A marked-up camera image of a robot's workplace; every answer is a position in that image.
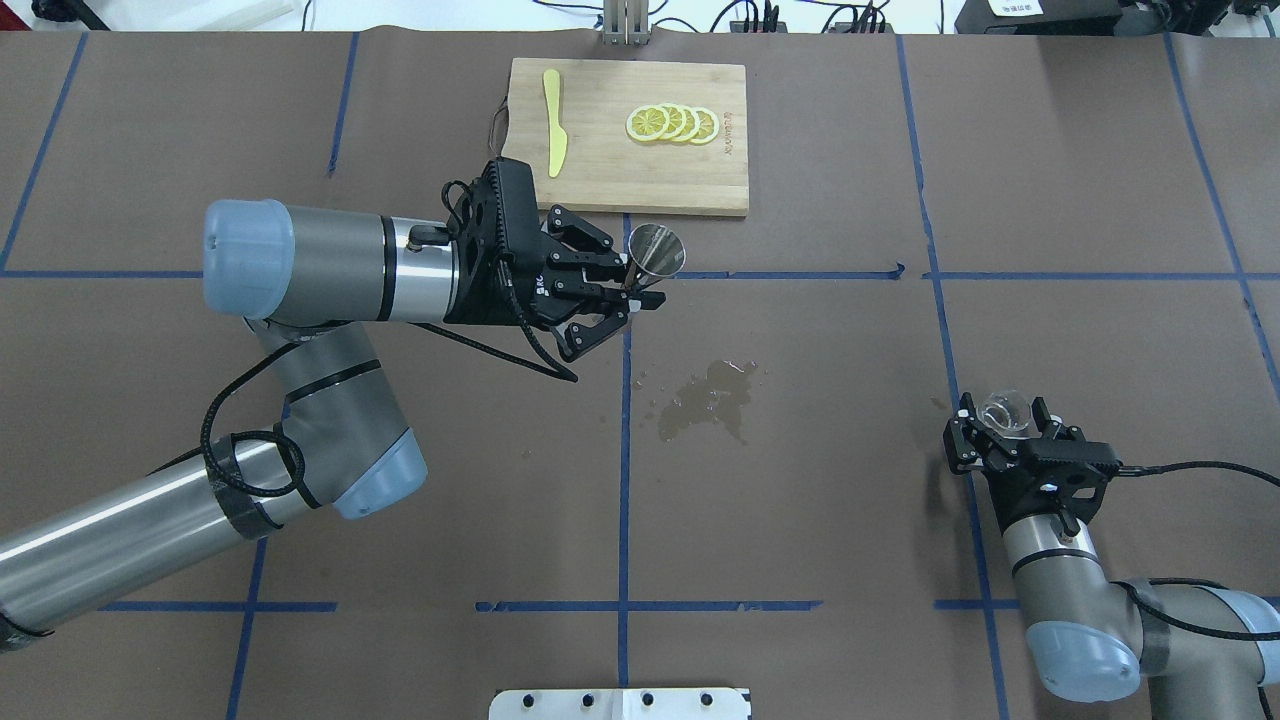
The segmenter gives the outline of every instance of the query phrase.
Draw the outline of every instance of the metal bracket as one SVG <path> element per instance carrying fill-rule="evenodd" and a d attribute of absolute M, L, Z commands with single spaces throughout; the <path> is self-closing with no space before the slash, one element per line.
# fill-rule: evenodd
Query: metal bracket
<path fill-rule="evenodd" d="M 648 45 L 649 0 L 604 0 L 600 40 L 605 45 Z"/>
<path fill-rule="evenodd" d="M 504 691 L 489 703 L 489 720 L 750 720 L 751 691 L 653 688 Z"/>

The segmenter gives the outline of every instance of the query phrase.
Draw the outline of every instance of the cable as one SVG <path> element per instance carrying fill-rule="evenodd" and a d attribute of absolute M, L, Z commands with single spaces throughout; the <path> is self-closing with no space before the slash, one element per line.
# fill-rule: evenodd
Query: cable
<path fill-rule="evenodd" d="M 1166 580 L 1178 580 L 1178 579 L 1179 578 L 1166 578 Z M 1274 633 L 1238 633 L 1235 630 L 1220 630 L 1217 628 L 1206 628 L 1203 625 L 1196 625 L 1193 623 L 1187 623 L 1185 620 L 1179 620 L 1178 618 L 1172 618 L 1170 615 L 1166 615 L 1164 611 L 1157 610 L 1156 607 L 1153 607 L 1152 605 L 1149 605 L 1147 601 L 1142 600 L 1142 597 L 1138 596 L 1138 588 L 1130 585 L 1129 583 L 1125 583 L 1123 580 L 1114 580 L 1111 584 L 1120 585 L 1121 588 L 1124 588 L 1125 593 L 1129 596 L 1129 600 L 1134 605 L 1137 605 L 1139 610 L 1142 610 L 1147 615 L 1151 615 L 1152 618 L 1155 618 L 1157 620 L 1161 620 L 1161 621 L 1164 621 L 1164 623 L 1166 623 L 1169 625 L 1172 625 L 1174 628 L 1178 628 L 1180 630 L 1187 630 L 1188 633 L 1194 633 L 1197 635 L 1206 635 L 1206 637 L 1210 637 L 1210 638 L 1217 638 L 1217 639 L 1222 639 L 1222 641 L 1242 641 L 1242 642 L 1270 642 L 1270 641 L 1280 641 L 1280 632 L 1274 632 Z M 1151 584 L 1153 584 L 1153 585 L 1155 584 L 1171 585 L 1171 584 L 1190 584 L 1190 583 L 1181 583 L 1181 582 L 1178 582 L 1178 583 L 1172 583 L 1172 582 L 1157 583 L 1156 580 L 1151 580 Z"/>
<path fill-rule="evenodd" d="M 470 337 L 466 337 L 463 334 L 458 334 L 458 333 L 456 333 L 453 331 L 442 328 L 440 325 L 433 325 L 431 323 L 410 323 L 410 324 L 413 325 L 415 328 L 422 328 L 424 331 L 428 331 L 428 332 L 435 333 L 435 334 L 438 334 L 440 337 L 452 340 L 453 342 L 461 342 L 462 345 L 465 345 L 465 346 L 467 346 L 467 347 L 470 347 L 472 350 L 479 350 L 480 352 L 484 352 L 485 355 L 492 355 L 492 356 L 494 356 L 494 357 L 497 357 L 499 360 L 506 360 L 507 363 L 515 363 L 516 365 L 520 365 L 521 368 L 527 368 L 530 370 L 534 370 L 535 373 L 541 373 L 541 374 L 552 377 L 552 378 L 559 378 L 559 375 L 556 374 L 556 372 L 553 372 L 553 370 L 550 370 L 548 368 L 544 368 L 544 366 L 539 365 L 538 363 L 530 363 L 529 360 L 525 360 L 524 357 L 512 355 L 509 352 L 503 352 L 502 350 L 498 350 L 497 347 L 488 346 L 488 345 L 485 345 L 485 343 L 483 343 L 483 342 L 480 342 L 477 340 L 471 340 Z"/>
<path fill-rule="evenodd" d="M 604 12 L 604 8 L 596 8 L 595 5 L 576 5 L 573 3 L 550 3 L 548 0 L 532 0 L 532 1 L 539 5 L 544 5 L 547 8 L 561 8 L 564 10 L 594 10 L 596 13 Z M 671 0 L 662 0 L 662 3 L 657 8 L 649 10 L 649 14 L 657 15 L 659 10 L 667 6 L 667 3 L 671 3 Z"/>
<path fill-rule="evenodd" d="M 868 33 L 884 32 L 883 29 L 879 29 L 879 31 L 876 29 L 877 26 L 883 26 L 884 24 L 884 14 L 881 13 L 881 8 L 883 8 L 883 6 L 884 5 L 877 6 L 874 3 L 868 3 L 867 4 L 867 9 L 863 10 L 861 18 L 858 19 L 856 28 L 851 27 L 851 28 L 846 29 L 845 32 L 855 32 L 855 29 L 856 29 L 856 32 L 868 32 Z"/>
<path fill-rule="evenodd" d="M 823 35 L 826 35 L 826 32 L 828 29 L 831 29 L 831 23 L 836 19 L 836 15 L 838 15 L 841 10 L 852 10 L 854 12 L 854 24 L 858 24 L 858 5 L 847 5 L 847 4 L 845 4 L 845 5 L 837 5 L 836 9 L 832 10 L 829 15 L 827 15 L 827 22 L 822 23 L 822 33 Z"/>
<path fill-rule="evenodd" d="M 680 23 L 680 24 L 687 27 L 689 29 L 691 29 L 694 32 L 700 32 L 696 27 L 694 27 L 692 24 L 690 24 L 689 20 L 682 20 L 680 18 L 672 18 L 672 17 L 666 17 L 666 18 L 662 18 L 659 20 L 654 20 L 653 22 L 653 27 L 658 27 L 662 23 Z"/>
<path fill-rule="evenodd" d="M 550 356 L 549 352 L 543 347 L 543 343 L 538 342 L 538 337 L 534 336 L 534 329 L 529 327 L 529 320 L 525 319 L 525 311 L 520 307 L 520 300 L 516 299 L 516 283 L 511 279 L 511 265 L 507 264 L 506 258 L 499 258 L 498 263 L 498 279 L 502 282 L 503 287 L 507 290 L 507 305 L 511 306 L 512 314 L 516 315 L 516 322 L 520 323 L 520 329 L 525 333 L 525 340 L 529 341 L 529 346 L 534 348 L 534 352 L 543 359 L 553 370 L 554 374 L 545 373 L 553 378 L 559 378 L 571 383 L 577 382 L 577 375 L 573 370 L 570 370 L 564 365 L 561 365 L 558 360 Z"/>
<path fill-rule="evenodd" d="M 174 457 L 173 460 L 165 462 L 164 465 L 156 468 L 155 470 L 151 470 L 147 474 L 148 475 L 155 475 L 160 470 L 166 470 L 169 468 L 173 468 L 178 462 L 186 462 L 187 460 L 191 460 L 192 457 L 195 457 L 197 455 L 200 455 L 200 448 L 198 447 L 193 447 L 193 448 L 188 450 L 187 452 L 183 452 L 182 455 L 179 455 L 179 456 Z"/>
<path fill-rule="evenodd" d="M 489 156 L 497 158 L 498 152 L 498 118 L 504 114 L 507 115 L 507 129 L 511 129 L 511 108 L 507 106 L 507 96 L 502 96 L 502 104 L 498 109 L 493 111 L 493 118 L 489 119 Z"/>
<path fill-rule="evenodd" d="M 1220 470 L 1234 470 L 1236 473 L 1243 473 L 1245 475 L 1253 475 L 1260 480 L 1266 480 L 1276 487 L 1280 487 L 1280 478 L 1249 468 L 1248 465 L 1239 465 L 1236 462 L 1222 462 L 1221 460 L 1192 460 L 1188 462 L 1174 462 L 1172 465 L 1125 465 L 1120 468 L 1117 477 L 1121 478 L 1146 478 L 1147 475 L 1162 475 L 1165 473 L 1174 473 L 1178 470 L 1189 470 L 1193 468 L 1216 468 Z"/>
<path fill-rule="evenodd" d="M 545 5 L 548 8 L 557 8 L 562 10 L 591 10 L 595 13 L 600 13 L 604 10 L 604 8 L 596 8 L 595 5 L 575 5 L 572 3 L 549 3 L 548 0 L 532 0 L 532 1 L 539 5 Z"/>
<path fill-rule="evenodd" d="M 494 119 L 497 119 L 497 117 L 498 117 L 497 113 L 494 113 Z M 462 188 L 463 197 L 468 197 L 471 195 L 471 188 L 467 187 L 467 183 L 454 179 L 444 183 L 444 187 L 440 188 L 440 202 L 444 204 L 444 209 L 449 211 L 449 217 L 453 218 L 454 223 L 457 223 L 458 232 L 462 232 L 462 228 L 466 227 L 466 223 L 462 222 L 462 217 L 458 215 L 457 209 L 454 209 L 453 200 L 449 197 L 449 190 L 454 187 Z"/>
<path fill-rule="evenodd" d="M 1206 588 L 1213 588 L 1219 591 L 1230 589 L 1222 583 L 1215 583 L 1213 580 L 1202 580 L 1199 578 L 1151 578 L 1147 583 L 1152 585 L 1204 585 Z"/>
<path fill-rule="evenodd" d="M 230 384 L 224 387 L 223 391 L 214 397 L 214 401 L 209 404 L 209 410 L 205 411 L 205 421 L 201 423 L 200 425 L 200 454 L 204 455 L 205 457 L 205 469 L 215 479 L 219 479 L 223 483 L 227 483 L 227 486 L 233 487 L 246 495 L 252 495 L 255 497 L 282 497 L 297 489 L 298 484 L 302 482 L 303 473 L 306 473 L 306 464 L 302 457 L 302 448 L 298 447 L 298 443 L 294 442 L 293 438 L 291 438 L 284 433 L 278 433 L 275 430 L 248 430 L 243 433 L 230 433 L 229 436 L 227 436 L 228 438 L 230 438 L 232 456 L 236 455 L 237 442 L 242 439 L 260 439 L 262 442 L 275 445 L 276 447 L 283 447 L 293 459 L 293 464 L 297 468 L 297 471 L 291 473 L 289 482 L 284 487 L 269 489 L 269 488 L 260 488 L 256 486 L 251 486 L 244 480 L 236 478 L 230 473 L 228 473 L 218 462 L 218 459 L 214 456 L 214 446 L 212 442 L 210 441 L 210 436 L 212 436 L 214 432 L 214 420 L 218 418 L 218 410 L 223 406 L 223 402 L 225 402 L 228 397 L 234 395 L 236 391 L 238 391 L 239 388 L 244 387 L 244 384 L 252 380 L 255 377 L 257 377 L 259 373 L 268 369 L 271 365 L 271 363 L 275 363 L 276 360 L 284 357 L 285 355 L 297 350 L 298 347 L 300 346 L 297 343 L 292 342 L 282 345 L 274 352 L 271 352 L 261 361 L 259 361 L 257 365 L 253 365 L 247 372 L 244 372 L 244 374 L 232 380 Z"/>
<path fill-rule="evenodd" d="M 716 26 L 719 24 L 719 22 L 724 18 L 724 15 L 727 15 L 728 12 L 732 10 L 735 5 L 740 5 L 742 3 L 746 3 L 748 5 L 751 6 L 751 14 L 748 15 L 751 19 L 748 20 L 748 23 L 751 27 L 755 27 L 756 24 L 759 24 L 759 22 L 760 22 L 760 6 L 755 4 L 755 0 L 732 0 L 728 5 L 724 5 L 724 9 L 721 10 L 721 14 L 716 15 L 716 19 L 712 20 L 712 28 L 708 29 L 707 32 L 716 32 Z"/>

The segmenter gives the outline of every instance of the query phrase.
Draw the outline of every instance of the metal jigger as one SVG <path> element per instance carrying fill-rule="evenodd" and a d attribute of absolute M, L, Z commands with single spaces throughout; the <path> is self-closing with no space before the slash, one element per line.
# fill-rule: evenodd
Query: metal jigger
<path fill-rule="evenodd" d="M 649 287 L 685 266 L 685 243 L 667 225 L 645 223 L 627 237 L 627 279 L 623 290 Z"/>

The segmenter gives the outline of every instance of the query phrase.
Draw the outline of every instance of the clear glass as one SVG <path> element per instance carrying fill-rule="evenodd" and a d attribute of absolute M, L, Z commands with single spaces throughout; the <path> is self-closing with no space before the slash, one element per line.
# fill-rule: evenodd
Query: clear glass
<path fill-rule="evenodd" d="M 1016 389 L 1000 389 L 978 406 L 978 419 L 1007 438 L 1030 437 L 1032 404 Z"/>

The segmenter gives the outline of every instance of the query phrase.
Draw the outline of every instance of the lemon slice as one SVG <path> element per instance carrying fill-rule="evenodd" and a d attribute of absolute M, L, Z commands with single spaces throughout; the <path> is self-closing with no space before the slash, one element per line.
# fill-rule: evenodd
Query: lemon slice
<path fill-rule="evenodd" d="M 681 105 L 680 111 L 685 115 L 685 132 L 671 138 L 672 142 L 689 142 L 695 135 L 698 135 L 698 128 L 703 127 L 703 118 L 694 111 L 689 105 Z"/>
<path fill-rule="evenodd" d="M 719 115 L 707 108 L 694 108 L 692 111 L 698 115 L 699 123 L 694 136 L 689 138 L 689 143 L 707 145 L 716 140 L 716 136 L 719 135 Z"/>
<path fill-rule="evenodd" d="M 663 110 L 667 110 L 667 131 L 662 133 L 663 140 L 671 140 L 677 135 L 684 135 L 685 127 L 689 123 L 687 115 L 684 113 L 684 108 L 687 105 L 676 105 L 675 102 L 663 102 L 659 105 Z"/>
<path fill-rule="evenodd" d="M 667 132 L 671 115 L 660 105 L 641 105 L 627 115 L 627 135 L 639 142 L 653 142 Z"/>

